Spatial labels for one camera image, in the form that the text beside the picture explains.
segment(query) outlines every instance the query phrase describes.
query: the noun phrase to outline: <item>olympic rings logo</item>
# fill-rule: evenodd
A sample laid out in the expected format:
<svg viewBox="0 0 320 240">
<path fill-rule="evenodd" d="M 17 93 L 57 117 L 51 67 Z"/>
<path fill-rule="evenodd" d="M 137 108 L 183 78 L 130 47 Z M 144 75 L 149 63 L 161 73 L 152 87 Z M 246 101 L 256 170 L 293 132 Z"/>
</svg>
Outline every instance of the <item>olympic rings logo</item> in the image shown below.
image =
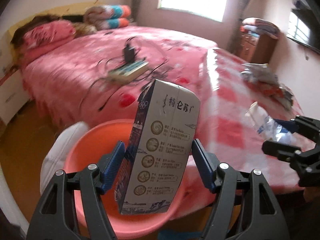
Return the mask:
<svg viewBox="0 0 320 240">
<path fill-rule="evenodd" d="M 139 104 L 139 108 L 140 109 L 145 109 L 148 105 L 148 101 L 143 101 Z"/>
</svg>

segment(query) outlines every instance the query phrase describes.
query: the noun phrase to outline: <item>power adapter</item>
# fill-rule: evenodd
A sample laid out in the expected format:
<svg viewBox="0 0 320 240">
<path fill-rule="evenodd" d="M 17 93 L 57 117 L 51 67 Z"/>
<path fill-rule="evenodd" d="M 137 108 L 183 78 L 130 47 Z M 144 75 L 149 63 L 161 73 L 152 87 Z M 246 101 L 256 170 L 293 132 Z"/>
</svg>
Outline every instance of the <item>power adapter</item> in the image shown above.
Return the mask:
<svg viewBox="0 0 320 240">
<path fill-rule="evenodd" d="M 129 43 L 127 43 L 126 46 L 124 47 L 123 54 L 124 54 L 124 61 L 126 63 L 135 62 L 135 49 L 134 47 L 131 47 Z"/>
</svg>

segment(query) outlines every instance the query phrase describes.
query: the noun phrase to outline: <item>folded clothes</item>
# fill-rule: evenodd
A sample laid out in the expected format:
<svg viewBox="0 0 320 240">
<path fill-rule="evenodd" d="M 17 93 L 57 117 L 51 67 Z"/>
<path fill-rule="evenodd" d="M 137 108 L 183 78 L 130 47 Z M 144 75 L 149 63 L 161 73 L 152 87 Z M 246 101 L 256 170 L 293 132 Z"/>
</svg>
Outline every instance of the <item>folded clothes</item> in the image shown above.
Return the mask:
<svg viewBox="0 0 320 240">
<path fill-rule="evenodd" d="M 242 22 L 243 25 L 254 25 L 254 26 L 259 26 L 259 25 L 269 25 L 269 26 L 273 26 L 277 29 L 279 29 L 276 25 L 274 25 L 272 22 L 268 22 L 266 20 L 263 19 L 259 19 L 259 18 L 247 18 L 244 19 Z"/>
<path fill-rule="evenodd" d="M 279 39 L 279 31 L 274 29 L 273 26 L 269 25 L 259 25 L 259 26 L 254 26 L 254 25 L 245 25 L 242 26 L 245 31 L 251 31 L 253 33 L 257 33 L 259 35 L 266 34 L 270 36 L 271 38 L 278 40 Z"/>
<path fill-rule="evenodd" d="M 272 73 L 268 64 L 243 64 L 247 67 L 241 72 L 242 79 L 255 84 L 266 96 L 270 96 L 290 110 L 293 104 L 293 94 L 289 88 L 278 82 L 276 74 Z"/>
</svg>

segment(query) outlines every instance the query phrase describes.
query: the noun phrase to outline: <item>nightstand drawer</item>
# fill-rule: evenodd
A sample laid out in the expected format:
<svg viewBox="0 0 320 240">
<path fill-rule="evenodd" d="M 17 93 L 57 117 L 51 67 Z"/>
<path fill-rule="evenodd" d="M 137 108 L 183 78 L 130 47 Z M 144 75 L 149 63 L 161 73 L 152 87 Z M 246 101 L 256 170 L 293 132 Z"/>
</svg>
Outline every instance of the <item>nightstand drawer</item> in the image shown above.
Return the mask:
<svg viewBox="0 0 320 240">
<path fill-rule="evenodd" d="M 255 52 L 256 47 L 249 42 L 244 42 L 241 44 L 241 49 L 238 52 L 238 57 L 242 58 L 245 61 L 250 62 L 254 52 Z"/>
<path fill-rule="evenodd" d="M 247 33 L 242 34 L 241 38 L 242 38 L 242 41 L 247 41 L 250 44 L 255 45 L 255 46 L 258 44 L 258 41 L 259 41 L 258 37 L 255 37 L 255 36 L 247 34 Z"/>
<path fill-rule="evenodd" d="M 4 123 L 8 124 L 28 100 L 29 95 L 23 90 L 21 73 L 16 71 L 0 86 L 0 117 Z"/>
</svg>

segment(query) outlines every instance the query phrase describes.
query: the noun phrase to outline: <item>wooden floor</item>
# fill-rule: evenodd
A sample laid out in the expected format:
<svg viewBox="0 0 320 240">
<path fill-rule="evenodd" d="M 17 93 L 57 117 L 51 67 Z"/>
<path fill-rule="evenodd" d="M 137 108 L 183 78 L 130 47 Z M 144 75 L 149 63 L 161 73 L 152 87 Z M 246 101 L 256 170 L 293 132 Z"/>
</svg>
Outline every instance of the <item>wooden floor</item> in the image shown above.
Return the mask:
<svg viewBox="0 0 320 240">
<path fill-rule="evenodd" d="M 9 123 L 0 138 L 0 163 L 12 195 L 30 221 L 40 198 L 40 171 L 44 157 L 52 147 L 58 129 L 49 117 L 40 118 L 34 102 L 26 104 Z M 210 215 L 205 208 L 182 219 L 168 222 L 163 228 L 180 232 L 201 231 Z M 157 239 L 157 232 L 140 240 Z"/>
</svg>

